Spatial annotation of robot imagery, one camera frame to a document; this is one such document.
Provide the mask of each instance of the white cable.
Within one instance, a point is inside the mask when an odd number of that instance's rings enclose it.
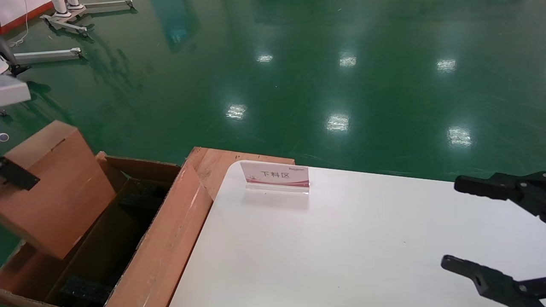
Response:
[[[9,44],[10,47],[21,45],[25,41],[25,37],[28,34],[28,6],[27,6],[27,0],[25,0],[25,12],[26,12],[26,14],[25,14],[25,24],[27,25],[27,32],[25,33],[25,35],[23,35],[23,37],[21,37],[21,39],[16,40],[14,42],[11,42]]]

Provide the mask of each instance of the white wall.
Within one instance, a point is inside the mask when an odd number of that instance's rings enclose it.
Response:
[[[50,1],[26,0],[28,11],[32,11]],[[0,26],[5,26],[25,14],[25,0],[0,0]]]

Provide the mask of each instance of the name card sign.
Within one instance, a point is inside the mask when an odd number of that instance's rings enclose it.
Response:
[[[241,168],[248,184],[309,188],[309,169],[306,166],[241,162]]]

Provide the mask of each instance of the white table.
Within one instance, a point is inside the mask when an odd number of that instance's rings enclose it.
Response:
[[[453,183],[309,168],[308,196],[222,183],[171,307],[499,307],[440,267],[450,254],[546,276],[546,225]]]

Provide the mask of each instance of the green floor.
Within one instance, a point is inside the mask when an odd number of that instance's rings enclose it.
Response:
[[[20,76],[33,100],[0,119],[2,153],[58,119],[94,151],[175,163],[205,146],[436,180],[546,169],[544,0],[134,5],[85,18],[92,40],[31,22],[16,52],[86,59]]]

